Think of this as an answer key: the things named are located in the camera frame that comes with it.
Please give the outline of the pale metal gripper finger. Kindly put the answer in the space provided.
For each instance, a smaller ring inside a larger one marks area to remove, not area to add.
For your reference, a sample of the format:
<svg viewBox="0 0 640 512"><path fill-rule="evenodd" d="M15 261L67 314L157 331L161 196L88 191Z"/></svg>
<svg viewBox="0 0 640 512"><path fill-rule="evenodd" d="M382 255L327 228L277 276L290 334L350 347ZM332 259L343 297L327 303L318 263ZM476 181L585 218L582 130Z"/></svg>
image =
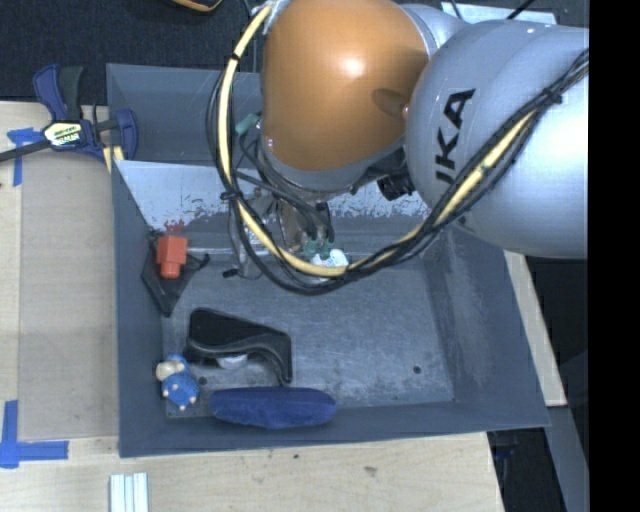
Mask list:
<svg viewBox="0 0 640 512"><path fill-rule="evenodd" d="M233 265L241 278L259 278L261 270L254 259L261 244L253 239L253 233L246 227L230 226L230 239L234 251Z"/></svg>

